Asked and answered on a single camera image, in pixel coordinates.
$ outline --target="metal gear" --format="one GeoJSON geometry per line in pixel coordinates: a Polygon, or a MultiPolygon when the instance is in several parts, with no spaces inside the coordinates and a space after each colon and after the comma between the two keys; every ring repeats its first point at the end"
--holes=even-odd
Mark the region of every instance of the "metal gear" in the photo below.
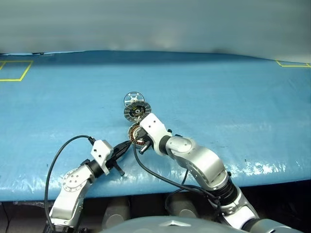
{"type": "Polygon", "coordinates": [[[124,109],[125,118],[136,123],[143,120],[149,113],[151,113],[151,106],[144,101],[134,101],[124,109]]]}
{"type": "MultiPolygon", "coordinates": [[[[129,129],[128,129],[128,138],[130,139],[130,141],[132,143],[134,143],[135,141],[135,134],[137,133],[137,131],[140,129],[140,126],[138,123],[135,123],[133,124],[129,129]]],[[[136,142],[136,145],[139,145],[139,146],[143,146],[145,145],[145,141],[143,139],[139,139],[137,140],[136,142]]]]}
{"type": "Polygon", "coordinates": [[[145,101],[144,96],[139,92],[130,92],[127,93],[124,97],[124,106],[128,106],[134,101],[145,101]]]}

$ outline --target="round plate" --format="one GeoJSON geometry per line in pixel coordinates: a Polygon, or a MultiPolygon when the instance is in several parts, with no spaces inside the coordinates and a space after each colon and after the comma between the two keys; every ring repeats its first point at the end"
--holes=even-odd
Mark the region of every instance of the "round plate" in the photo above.
{"type": "Polygon", "coordinates": [[[144,101],[134,101],[124,109],[125,118],[136,123],[143,120],[149,113],[151,113],[151,107],[144,101]]]}
{"type": "Polygon", "coordinates": [[[130,92],[124,97],[124,106],[128,106],[134,101],[145,101],[144,96],[139,92],[130,92]]]}
{"type": "MultiPolygon", "coordinates": [[[[140,129],[140,126],[139,126],[139,124],[138,123],[136,123],[136,124],[133,124],[129,129],[128,129],[128,138],[130,139],[130,141],[132,142],[132,143],[134,143],[134,141],[135,141],[135,134],[136,134],[136,132],[137,132],[137,130],[139,130],[140,129]]],[[[143,146],[143,145],[145,145],[145,141],[144,140],[142,140],[142,139],[139,139],[139,140],[137,140],[137,142],[136,142],[136,145],[139,145],[139,146],[143,146]]]]}

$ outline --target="yellow tape line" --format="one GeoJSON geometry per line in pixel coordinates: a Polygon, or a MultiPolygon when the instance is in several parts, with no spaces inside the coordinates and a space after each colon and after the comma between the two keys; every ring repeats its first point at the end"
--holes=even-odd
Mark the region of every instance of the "yellow tape line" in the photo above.
{"type": "Polygon", "coordinates": [[[23,74],[21,75],[21,77],[19,79],[0,79],[0,82],[20,82],[23,80],[23,78],[25,77],[25,75],[27,74],[28,70],[30,69],[31,65],[33,64],[34,61],[32,60],[24,60],[24,61],[0,61],[0,63],[2,63],[2,65],[0,66],[0,70],[4,67],[4,65],[6,63],[13,63],[13,62],[29,62],[29,65],[27,66],[27,68],[25,69],[25,71],[23,72],[23,74]]]}
{"type": "Polygon", "coordinates": [[[278,60],[276,60],[276,63],[278,63],[278,65],[280,67],[306,67],[306,68],[311,68],[311,66],[308,63],[305,63],[305,65],[283,65],[278,60]]]}

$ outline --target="circular disc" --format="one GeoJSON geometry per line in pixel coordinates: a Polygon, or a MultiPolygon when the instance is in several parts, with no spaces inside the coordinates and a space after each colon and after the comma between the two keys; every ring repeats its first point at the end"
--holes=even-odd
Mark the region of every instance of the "circular disc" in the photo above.
{"type": "MultiPolygon", "coordinates": [[[[139,130],[139,129],[140,129],[140,126],[139,126],[138,123],[132,125],[132,126],[128,129],[128,138],[130,139],[130,141],[131,141],[132,143],[134,143],[134,141],[135,141],[135,139],[136,139],[136,138],[135,138],[136,132],[137,132],[137,130],[139,130]]],[[[139,139],[139,140],[137,140],[136,145],[143,146],[143,145],[145,145],[145,143],[146,143],[146,142],[145,142],[143,139],[139,139]]]]}
{"type": "Polygon", "coordinates": [[[124,109],[124,116],[131,122],[139,122],[151,113],[151,107],[147,102],[134,101],[124,109]]]}
{"type": "Polygon", "coordinates": [[[124,97],[124,105],[128,106],[134,101],[145,101],[144,96],[139,92],[130,92],[124,97]]]}

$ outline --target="dark floor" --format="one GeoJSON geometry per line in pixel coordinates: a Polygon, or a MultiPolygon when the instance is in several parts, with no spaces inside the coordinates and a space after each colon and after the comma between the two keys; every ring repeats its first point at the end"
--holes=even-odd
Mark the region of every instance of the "dark floor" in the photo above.
{"type": "MultiPolygon", "coordinates": [[[[270,218],[311,233],[311,181],[246,187],[242,191],[261,218],[270,218]]],[[[206,199],[189,193],[187,196],[196,206],[201,218],[209,219],[212,216],[213,209],[206,199]]],[[[166,194],[131,196],[131,218],[167,215],[164,208],[165,197],[166,194]]],[[[99,231],[108,202],[108,198],[86,200],[81,226],[94,229],[94,232],[99,231]]],[[[7,226],[7,233],[42,233],[45,225],[44,210],[29,204],[33,203],[2,202],[0,233],[5,233],[7,226]]]]}

